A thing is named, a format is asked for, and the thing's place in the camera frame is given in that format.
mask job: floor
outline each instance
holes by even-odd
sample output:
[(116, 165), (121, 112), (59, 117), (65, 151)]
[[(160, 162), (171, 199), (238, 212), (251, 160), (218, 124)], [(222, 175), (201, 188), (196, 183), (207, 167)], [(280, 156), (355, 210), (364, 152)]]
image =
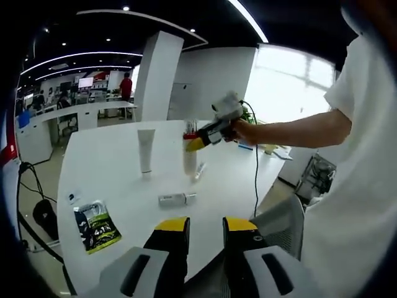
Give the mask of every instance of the floor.
[[(99, 119), (98, 125), (100, 127), (108, 125), (117, 125), (131, 122), (130, 119)], [(63, 161), (63, 156), (65, 154), (66, 146), (68, 143), (68, 138), (61, 140), (59, 145), (54, 148), (51, 160), (44, 162), (35, 166), (37, 176), (43, 188), (44, 195), (54, 199), (57, 199), (58, 193), (58, 179), (61, 173), (61, 166)], [(21, 177), (21, 182), (32, 189), (37, 189), (35, 184), (34, 175), (31, 172), (26, 172)], [(276, 180), (272, 189), (266, 195), (265, 199), (258, 206), (258, 213), (267, 210), (278, 202), (285, 200), (291, 193), (293, 189), (279, 180)], [(22, 215), (25, 216), (26, 221), (31, 225), (31, 227), (36, 231), (36, 233), (47, 243), (51, 242), (50, 237), (43, 231), (43, 229), (37, 225), (32, 217), (32, 211), (37, 202), (41, 200), (39, 194), (29, 191), (24, 186), (20, 187), (19, 194), (19, 210)], [(56, 202), (51, 202), (53, 210), (56, 212)], [(31, 236), (21, 228), (22, 238), (27, 240), (29, 244), (29, 258), (36, 270), (40, 275), (46, 280), (49, 287), (53, 292), (60, 297), (70, 297), (68, 287), (63, 276), (61, 264), (50, 256), (46, 251), (37, 251), (40, 249), (38, 245), (35, 244)], [(52, 247), (59, 255), (61, 255), (61, 249), (59, 245)]]

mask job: office workstation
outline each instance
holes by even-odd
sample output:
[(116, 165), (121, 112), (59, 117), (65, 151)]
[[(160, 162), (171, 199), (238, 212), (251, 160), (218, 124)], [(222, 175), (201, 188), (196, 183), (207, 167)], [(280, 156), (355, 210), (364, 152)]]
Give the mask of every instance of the office workstation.
[(366, 178), (377, 156), (357, 156), (358, 105), (332, 100), (354, 73), (342, 71), (353, 40), (346, 61), (359, 61), (356, 34), (340, 7), (277, 29), (264, 4), (204, 2), (189, 18), (173, 3), (93, 4), (41, 29), (14, 117), (17, 229), (34, 267), (55, 293), (87, 298), (349, 297), (380, 263), (364, 224), (379, 224), (378, 245), (391, 235), (360, 221), (391, 219), (392, 196)]

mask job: white sleeve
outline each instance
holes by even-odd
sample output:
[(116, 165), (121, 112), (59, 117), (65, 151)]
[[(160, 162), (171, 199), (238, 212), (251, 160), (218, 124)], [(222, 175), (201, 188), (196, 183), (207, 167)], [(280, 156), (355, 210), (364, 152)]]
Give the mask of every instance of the white sleeve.
[(329, 88), (328, 92), (324, 95), (324, 98), (328, 101), (329, 105), (333, 109), (340, 110), (347, 118), (352, 121), (354, 112), (354, 96), (351, 86), (351, 64), (352, 57), (348, 54), (345, 60), (345, 64), (342, 69), (341, 75), (337, 81)]

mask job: white table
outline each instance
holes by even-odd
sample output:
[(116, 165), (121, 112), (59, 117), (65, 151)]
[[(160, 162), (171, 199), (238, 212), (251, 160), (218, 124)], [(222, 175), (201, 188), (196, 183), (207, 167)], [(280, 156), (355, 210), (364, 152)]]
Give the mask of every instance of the white table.
[[(200, 122), (199, 127), (207, 122)], [(156, 129), (151, 179), (140, 173), (137, 129)], [(197, 274), (223, 249), (222, 218), (248, 219), (255, 206), (255, 152), (234, 142), (221, 142), (197, 153), (207, 168), (193, 184), (182, 165), (180, 120), (137, 122), (72, 134), (58, 185), (58, 230), (66, 269), (78, 294), (99, 282), (100, 272), (133, 246), (142, 247), (161, 221), (190, 217), (188, 278)], [(261, 201), (273, 185), (284, 161), (262, 152), (257, 180)], [(81, 199), (69, 205), (72, 192)], [(161, 209), (158, 195), (196, 192), (189, 206)], [(76, 225), (73, 207), (104, 201), (122, 239), (88, 255)]]
[(58, 140), (58, 118), (77, 114), (78, 129), (94, 129), (98, 126), (98, 111), (102, 109), (132, 109), (135, 118), (136, 105), (125, 101), (94, 102), (81, 104), (44, 113), (30, 119), (30, 123), (17, 129), (17, 143), (22, 161), (31, 164), (41, 163), (51, 158), (53, 147), (51, 140)]

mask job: white tube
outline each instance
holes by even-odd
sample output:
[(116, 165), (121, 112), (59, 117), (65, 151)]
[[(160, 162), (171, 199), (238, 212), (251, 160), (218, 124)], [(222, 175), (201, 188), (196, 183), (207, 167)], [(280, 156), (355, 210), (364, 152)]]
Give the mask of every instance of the white tube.
[(155, 131), (155, 129), (138, 129), (139, 158), (143, 174), (151, 172), (150, 159)]

